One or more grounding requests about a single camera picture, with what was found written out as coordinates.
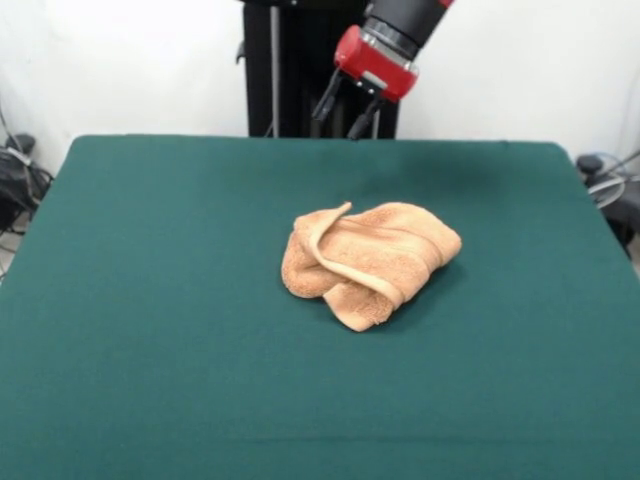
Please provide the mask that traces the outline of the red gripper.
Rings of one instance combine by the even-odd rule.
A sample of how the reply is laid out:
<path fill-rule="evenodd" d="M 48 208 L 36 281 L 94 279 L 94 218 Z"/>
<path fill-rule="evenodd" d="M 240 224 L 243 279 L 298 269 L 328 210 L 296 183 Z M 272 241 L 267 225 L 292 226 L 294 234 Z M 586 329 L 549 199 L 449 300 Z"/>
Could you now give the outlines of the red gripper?
<path fill-rule="evenodd" d="M 399 102 L 414 87 L 419 77 L 418 67 L 382 43 L 380 39 L 357 25 L 350 26 L 340 38 L 334 53 L 338 69 L 313 111 L 314 119 L 326 119 L 334 108 L 337 93 L 344 79 L 343 72 L 357 84 L 393 103 Z M 349 139 L 360 139 L 379 111 L 383 99 L 374 96 L 357 117 L 348 132 Z"/>

